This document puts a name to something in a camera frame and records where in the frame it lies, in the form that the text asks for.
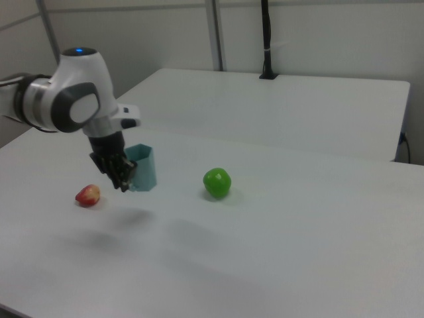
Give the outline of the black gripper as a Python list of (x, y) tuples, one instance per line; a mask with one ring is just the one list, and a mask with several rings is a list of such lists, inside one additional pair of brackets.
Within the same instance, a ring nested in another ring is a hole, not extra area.
[(115, 189), (129, 190), (136, 174), (137, 163), (127, 158), (122, 132), (104, 137), (89, 137), (89, 155), (102, 174), (106, 174)]

